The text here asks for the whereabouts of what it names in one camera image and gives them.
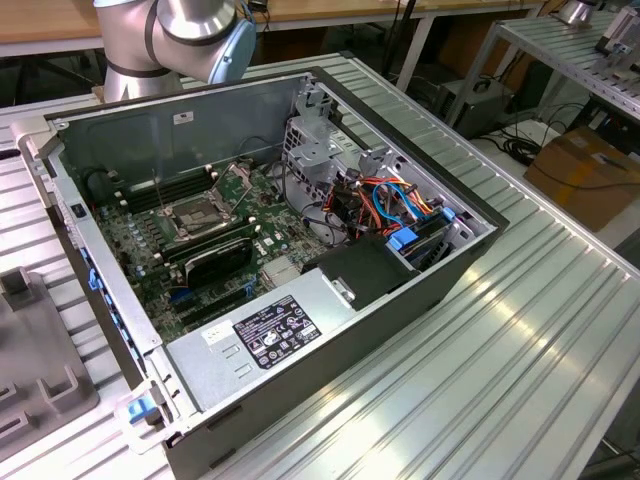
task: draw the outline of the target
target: blue latch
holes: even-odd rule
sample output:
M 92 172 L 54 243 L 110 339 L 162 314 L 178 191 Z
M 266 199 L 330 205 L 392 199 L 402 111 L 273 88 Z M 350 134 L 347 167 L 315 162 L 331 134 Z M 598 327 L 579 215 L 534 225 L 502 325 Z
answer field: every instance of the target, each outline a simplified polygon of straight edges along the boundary
M 91 288 L 91 290 L 97 290 L 98 289 L 98 275 L 96 274 L 96 269 L 92 268 L 91 270 L 89 270 L 89 287 Z
M 418 236 L 409 227 L 404 227 L 393 232 L 389 237 L 389 243 L 395 250 L 401 250 L 406 245 L 418 239 Z
M 453 219 L 456 218 L 456 212 L 454 212 L 453 209 L 451 209 L 449 207 L 444 207 L 442 209 L 442 214 L 450 222 L 453 222 Z
M 149 395 L 140 397 L 129 405 L 127 405 L 127 412 L 129 412 L 129 423 L 133 425 L 139 422 L 145 417 L 148 417 L 152 413 L 158 411 L 158 407 Z

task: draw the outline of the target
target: warning label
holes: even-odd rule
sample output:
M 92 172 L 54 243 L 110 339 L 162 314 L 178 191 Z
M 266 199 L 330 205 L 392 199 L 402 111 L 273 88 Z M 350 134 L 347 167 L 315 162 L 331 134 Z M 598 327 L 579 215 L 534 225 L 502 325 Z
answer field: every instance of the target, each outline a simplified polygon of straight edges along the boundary
M 233 326 L 258 366 L 269 369 L 321 333 L 288 295 Z

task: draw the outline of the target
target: metal rack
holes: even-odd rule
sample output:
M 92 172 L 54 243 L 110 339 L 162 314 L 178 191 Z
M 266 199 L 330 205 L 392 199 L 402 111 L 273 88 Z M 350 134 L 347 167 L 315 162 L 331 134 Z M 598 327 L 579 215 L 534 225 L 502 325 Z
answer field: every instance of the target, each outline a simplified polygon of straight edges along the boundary
M 510 227 L 439 306 L 206 478 L 577 477 L 640 376 L 640 272 L 357 60 L 326 55 L 247 76 L 310 66 Z M 0 112 L 0 146 L 11 145 L 2 127 L 16 117 L 93 102 Z M 343 122 L 375 144 L 357 118 Z M 112 405 L 126 384 L 43 213 L 21 162 L 0 162 L 0 264 L 46 275 L 102 402 L 0 464 L 0 478 L 171 478 L 159 447 L 138 456 L 117 429 Z
M 566 80 L 570 79 L 640 120 L 640 94 L 628 90 L 615 78 L 602 76 L 593 70 L 595 62 L 604 57 L 596 52 L 595 45 L 614 17 L 609 12 L 595 12 L 591 28 L 588 29 L 570 27 L 553 17 L 494 23 L 469 69 L 460 93 L 449 109 L 446 123 L 453 125 L 458 118 L 475 79 L 500 38 L 562 73 L 563 77 L 543 98 L 539 110 L 551 105 Z

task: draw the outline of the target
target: blue cable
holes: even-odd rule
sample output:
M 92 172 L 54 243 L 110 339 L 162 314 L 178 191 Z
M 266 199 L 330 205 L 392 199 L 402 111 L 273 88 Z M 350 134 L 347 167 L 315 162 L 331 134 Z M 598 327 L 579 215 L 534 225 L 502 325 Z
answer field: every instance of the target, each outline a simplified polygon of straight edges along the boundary
M 398 192 L 398 195 L 400 195 L 400 198 L 402 198 L 402 200 L 404 201 L 404 204 L 407 206 L 407 208 L 418 218 L 424 218 L 424 213 L 422 213 L 420 210 L 418 210 L 414 205 L 413 202 L 411 200 L 409 200 L 409 197 L 407 197 L 405 195 L 405 193 L 402 191 L 402 189 L 400 187 L 398 187 L 396 184 L 394 183 L 383 183 L 383 185 L 387 185 L 391 188 L 393 188 L 396 192 Z
M 376 195 L 378 187 L 380 187 L 381 185 L 385 185 L 387 187 L 392 188 L 393 190 L 395 190 L 398 195 L 400 195 L 400 198 L 402 199 L 402 201 L 404 202 L 404 204 L 407 206 L 407 208 L 418 218 L 425 218 L 427 215 L 425 215 L 424 213 L 422 213 L 420 210 L 418 210 L 413 203 L 411 202 L 411 200 L 409 200 L 409 198 L 405 195 L 405 193 L 402 191 L 402 189 L 400 187 L 398 187 L 397 185 L 393 184 L 393 183 L 388 183 L 388 182 L 384 182 L 381 183 L 380 185 L 376 185 L 373 188 L 373 203 L 376 207 L 376 210 L 378 210 L 378 212 L 380 213 L 380 215 L 382 215 L 385 218 L 388 218 L 389 220 L 392 220 L 396 223 L 398 223 L 401 227 L 404 227 L 404 224 L 402 223 L 402 221 L 397 218 L 394 217 L 393 215 L 389 215 L 387 212 L 384 211 L 384 209 L 382 208 L 382 205 L 380 205 L 380 202 L 378 201 L 378 196 Z
M 400 220 L 397 217 L 394 217 L 393 215 L 389 215 L 387 212 L 384 211 L 384 208 L 382 208 L 382 205 L 380 205 L 380 202 L 378 201 L 378 196 L 376 195 L 378 188 L 380 187 L 380 185 L 376 185 L 373 188 L 373 204 L 376 207 L 376 210 L 378 210 L 378 213 L 380 213 L 380 215 L 382 215 L 384 218 L 388 218 L 389 220 L 398 223 L 401 227 L 404 228 L 404 223 L 402 223 L 402 220 Z

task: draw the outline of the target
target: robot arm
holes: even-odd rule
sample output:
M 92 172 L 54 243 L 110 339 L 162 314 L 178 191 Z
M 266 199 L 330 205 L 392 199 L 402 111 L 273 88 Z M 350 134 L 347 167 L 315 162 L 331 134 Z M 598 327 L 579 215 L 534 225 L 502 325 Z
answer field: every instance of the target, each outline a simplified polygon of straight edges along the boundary
M 255 25 L 234 0 L 94 0 L 108 62 L 107 102 L 181 88 L 178 73 L 206 83 L 240 78 Z

